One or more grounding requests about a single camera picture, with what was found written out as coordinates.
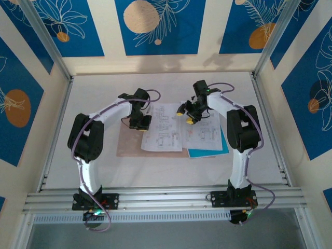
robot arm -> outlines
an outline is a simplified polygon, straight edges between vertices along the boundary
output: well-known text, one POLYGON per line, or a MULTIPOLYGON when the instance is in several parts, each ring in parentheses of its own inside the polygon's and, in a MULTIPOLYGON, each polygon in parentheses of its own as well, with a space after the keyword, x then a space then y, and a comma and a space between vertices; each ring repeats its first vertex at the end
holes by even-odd
POLYGON ((138 89, 134 95, 121 94, 118 99, 113 102, 113 108, 102 109, 99 112, 90 115, 78 114, 75 118, 70 137, 68 139, 68 148, 74 147, 76 138, 78 137, 83 126, 92 118, 97 117, 86 127, 84 133, 80 136, 77 146, 75 147, 74 156, 78 159, 78 167, 81 173, 81 184, 79 194, 74 195, 74 200, 79 202, 84 209, 94 206, 94 201, 89 197, 88 191, 99 201, 102 202, 102 186, 98 177, 96 167, 96 159, 103 149, 104 131, 107 130, 116 121, 122 118, 129 118, 129 127, 137 130, 148 130, 151 116, 143 115, 141 108, 145 102, 139 100, 148 100, 149 94, 138 89))
POLYGON ((241 109, 245 109, 257 122, 256 108, 242 106, 223 96, 219 89, 210 89, 204 80, 193 85, 196 101, 182 104, 178 115, 187 114, 187 123, 194 125, 202 118, 202 113, 209 109, 219 112, 227 121, 227 140, 233 149, 233 169, 228 181, 227 193, 221 198, 223 206, 246 206, 245 199, 255 195, 245 178, 248 154, 258 146, 260 136, 251 119, 241 109))

black bracket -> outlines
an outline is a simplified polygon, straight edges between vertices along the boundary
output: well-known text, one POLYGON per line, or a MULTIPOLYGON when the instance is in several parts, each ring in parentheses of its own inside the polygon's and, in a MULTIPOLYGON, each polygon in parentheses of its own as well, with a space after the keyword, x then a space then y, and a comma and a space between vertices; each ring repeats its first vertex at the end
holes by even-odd
MULTIPOLYGON (((88 211, 100 209, 98 205, 90 198, 90 196, 81 189, 73 195, 72 210, 88 211)), ((118 193, 102 193, 102 187, 94 194, 94 197, 102 204, 106 210, 117 210, 119 205, 118 193)))
POLYGON ((192 124, 202 119, 202 113, 208 109, 208 95, 214 92, 220 92, 219 89, 210 89, 205 80, 199 80, 193 85, 197 100, 195 102, 187 101, 182 104, 178 110, 178 115, 183 115, 187 111, 187 116, 192 119, 192 124))
MULTIPOLYGON (((67 146, 73 149, 74 142, 82 127, 90 120, 88 115, 78 114, 75 118, 67 146)), ((102 121, 92 121, 85 129, 89 134, 82 134, 78 140, 74 155, 86 163, 95 160, 103 150, 104 124, 102 121)))
POLYGON ((251 190, 251 185, 235 189, 228 180, 226 191, 212 191, 210 195, 213 208, 251 207, 254 209, 258 206, 256 192, 251 190))
MULTIPOLYGON (((147 91, 138 88, 134 95, 128 95, 123 93, 118 96, 120 99, 140 99, 140 100, 148 100, 150 95, 147 91)), ((129 128, 136 130, 144 130, 147 131, 149 129, 152 116, 151 115, 143 115, 141 109, 145 105, 145 102, 142 101, 129 101, 132 105, 131 114, 129 116, 129 128)))
MULTIPOLYGON (((257 110, 253 105, 245 106, 244 109, 257 122, 259 120, 257 110)), ((251 119, 242 110, 230 110, 227 112, 227 140, 233 149, 243 153, 246 149, 256 148, 260 141, 259 133, 251 119)))

white line drawing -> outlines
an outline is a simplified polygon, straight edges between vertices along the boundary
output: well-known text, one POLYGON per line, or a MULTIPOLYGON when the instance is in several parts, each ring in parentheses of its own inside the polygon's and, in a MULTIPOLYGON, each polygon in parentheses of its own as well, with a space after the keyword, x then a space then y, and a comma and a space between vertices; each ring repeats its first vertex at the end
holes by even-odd
POLYGON ((123 18, 128 29, 136 34, 135 47, 145 42, 160 45, 172 27, 177 26, 176 14, 189 3, 190 0, 133 1, 125 9, 123 18))
MULTIPOLYGON (((15 0, 2 1, 18 20, 30 26, 15 0)), ((32 3, 52 37, 64 43, 69 41, 70 34, 85 38, 85 32, 80 25, 87 21, 88 16, 73 11, 72 0, 35 0, 32 3)))
POLYGON ((201 139, 202 140, 214 140, 214 130, 208 128, 201 128, 201 139))
POLYGON ((166 144, 165 139, 168 139, 168 137, 169 137, 168 133, 159 133, 158 146, 163 146, 164 144, 166 144))
MULTIPOLYGON (((234 0, 236 5, 243 5, 249 17, 253 19, 258 27, 250 36, 249 45, 254 49, 262 49, 274 29, 276 19, 286 6, 288 0, 274 0, 271 7, 267 7, 265 0, 234 0)), ((316 0, 302 0, 293 17, 298 20, 299 13, 309 11, 316 0)))
POLYGON ((159 125, 159 126, 157 126, 157 128, 158 128, 158 130, 159 131, 167 131, 168 129, 169 129, 169 127, 172 127, 171 125, 170 126, 168 126, 168 125, 159 125))
MULTIPOLYGON (((6 57, 0 57, 0 73, 5 68, 7 62, 6 57)), ((21 110, 24 110, 22 106, 24 101, 15 101, 5 95, 3 90, 0 88, 0 113, 3 113, 6 109, 10 110, 11 107, 15 107, 21 110)))
POLYGON ((308 12, 314 6, 316 0, 302 0, 293 14, 293 18, 298 21, 300 12, 308 12))
POLYGON ((320 90, 310 100, 308 108, 313 114, 322 111, 322 131, 332 128, 332 26, 325 34, 316 58, 320 90))
POLYGON ((272 33, 274 25, 272 23, 281 14, 287 0, 280 0, 277 4, 276 0, 272 7, 268 8, 265 0, 235 0, 237 5, 243 5, 247 8, 248 15, 256 23, 256 26, 263 29, 265 41, 268 40, 272 33))
POLYGON ((165 109, 164 107, 159 108, 159 119, 160 120, 168 120, 168 116, 164 116, 165 109))
POLYGON ((4 5, 10 10, 12 15, 19 21, 23 22, 26 26, 31 27, 29 21, 27 20, 25 14, 22 9, 18 5, 16 0, 2 0, 4 5))

technical drawing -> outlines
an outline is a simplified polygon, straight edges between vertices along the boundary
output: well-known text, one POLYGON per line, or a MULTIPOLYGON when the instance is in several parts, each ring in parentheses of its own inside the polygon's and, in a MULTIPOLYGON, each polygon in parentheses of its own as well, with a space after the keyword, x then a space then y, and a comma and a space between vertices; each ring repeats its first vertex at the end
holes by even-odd
POLYGON ((200 121, 201 126, 208 126, 210 123, 208 121, 200 121))
POLYGON ((168 120, 168 116, 164 116, 164 112, 165 112, 165 109, 164 109, 164 107, 162 106, 162 107, 160 107, 159 108, 159 119, 160 120, 168 120))
POLYGON ((166 145, 167 138, 169 137, 168 133, 159 133, 158 137, 158 146, 164 146, 166 145))
POLYGON ((201 139, 202 140, 214 140, 215 134, 214 130, 207 128, 201 128, 201 139))
POLYGON ((167 125, 162 125, 162 124, 160 124, 160 125, 157 126, 157 129, 158 129, 159 131, 167 131, 170 127, 172 127, 172 126, 171 126, 171 125, 170 125, 170 126, 167 126, 167 125))

printed diagram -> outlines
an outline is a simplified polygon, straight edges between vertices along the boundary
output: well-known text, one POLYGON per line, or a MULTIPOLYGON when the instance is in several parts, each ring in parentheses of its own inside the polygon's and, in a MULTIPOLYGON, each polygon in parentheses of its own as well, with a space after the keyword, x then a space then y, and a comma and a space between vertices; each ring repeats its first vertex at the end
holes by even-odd
POLYGON ((214 130, 208 128, 201 128, 201 139, 202 140, 214 140, 214 130))
POLYGON ((123 12, 124 23, 136 34, 135 47, 148 42, 160 45, 177 26, 176 14, 184 10, 190 0, 135 0, 123 12))
POLYGON ((158 112, 159 112, 158 117, 160 120, 168 120, 168 116, 164 116, 165 109, 163 106, 158 109, 158 112))
POLYGON ((141 148, 147 151, 182 151, 176 110, 178 104, 151 105, 152 120, 148 131, 144 132, 141 148))
POLYGON ((319 78, 310 89, 309 112, 322 111, 322 131, 332 128, 332 26, 323 38, 316 58, 319 78))
MULTIPOLYGON (((5 68, 6 62, 7 58, 0 57, 0 73, 5 68)), ((0 114, 3 112, 6 113, 8 121, 13 126, 18 128, 26 126, 31 114, 29 97, 18 89, 5 94, 0 87, 0 114)))
MULTIPOLYGON (((21 20, 27 26, 30 23, 26 19, 23 11, 18 6, 17 0, 2 0, 6 3, 12 14, 21 20)), ((42 19, 45 27, 52 37, 66 43, 70 35, 76 35, 85 38, 85 32, 80 27, 85 23, 88 16, 77 11, 73 11, 72 0, 30 0, 42 19)))
POLYGON ((173 132, 171 135, 169 133, 159 133, 158 146, 174 146, 176 134, 176 132, 173 132))
POLYGON ((164 124, 160 124, 157 126, 157 129, 159 131, 168 131, 168 129, 172 127, 172 125, 164 125, 164 124))

